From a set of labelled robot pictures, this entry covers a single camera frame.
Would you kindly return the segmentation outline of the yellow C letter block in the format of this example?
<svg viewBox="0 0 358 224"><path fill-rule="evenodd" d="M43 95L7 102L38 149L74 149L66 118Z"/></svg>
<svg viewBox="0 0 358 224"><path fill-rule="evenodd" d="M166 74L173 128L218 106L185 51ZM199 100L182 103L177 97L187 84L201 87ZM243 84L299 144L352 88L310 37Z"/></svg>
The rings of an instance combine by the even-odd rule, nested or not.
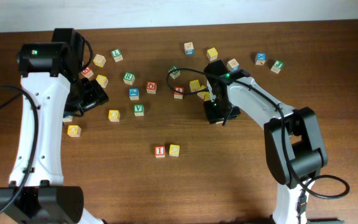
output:
<svg viewBox="0 0 358 224"><path fill-rule="evenodd" d="M169 156L178 157L180 155L180 146L171 144L169 148Z"/></svg>

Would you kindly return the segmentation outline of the red I letter block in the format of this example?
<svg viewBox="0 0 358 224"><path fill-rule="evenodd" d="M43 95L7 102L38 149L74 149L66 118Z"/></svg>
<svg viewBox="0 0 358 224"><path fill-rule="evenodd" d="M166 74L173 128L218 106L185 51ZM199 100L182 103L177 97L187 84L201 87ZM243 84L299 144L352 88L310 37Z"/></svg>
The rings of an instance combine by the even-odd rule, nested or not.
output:
<svg viewBox="0 0 358 224"><path fill-rule="evenodd" d="M162 158L165 157L165 146L155 146L155 157Z"/></svg>

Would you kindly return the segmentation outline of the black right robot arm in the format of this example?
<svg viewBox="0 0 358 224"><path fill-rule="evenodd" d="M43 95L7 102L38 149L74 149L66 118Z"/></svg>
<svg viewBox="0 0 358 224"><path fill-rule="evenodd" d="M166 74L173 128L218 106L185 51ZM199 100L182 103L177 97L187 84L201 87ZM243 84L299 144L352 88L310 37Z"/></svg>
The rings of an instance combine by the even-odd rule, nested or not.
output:
<svg viewBox="0 0 358 224"><path fill-rule="evenodd" d="M282 103L245 70L230 71L222 60L209 63L203 71L211 95L204 108L211 124L224 124L244 111L264 131L267 166L278 184L270 221L307 223L311 188L328 163L314 111Z"/></svg>

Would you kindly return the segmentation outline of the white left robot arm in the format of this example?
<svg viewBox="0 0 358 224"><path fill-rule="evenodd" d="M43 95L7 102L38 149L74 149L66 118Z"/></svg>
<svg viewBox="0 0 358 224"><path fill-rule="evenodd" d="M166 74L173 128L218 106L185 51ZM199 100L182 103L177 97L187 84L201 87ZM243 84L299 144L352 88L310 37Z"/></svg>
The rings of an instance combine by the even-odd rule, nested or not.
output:
<svg viewBox="0 0 358 224"><path fill-rule="evenodd" d="M63 183L63 119L81 117L108 101L95 80L80 78L90 43L72 28L50 42L22 46L17 61L23 99L19 147L9 185L0 187L0 214L17 223L99 223L84 206L81 187Z"/></svg>

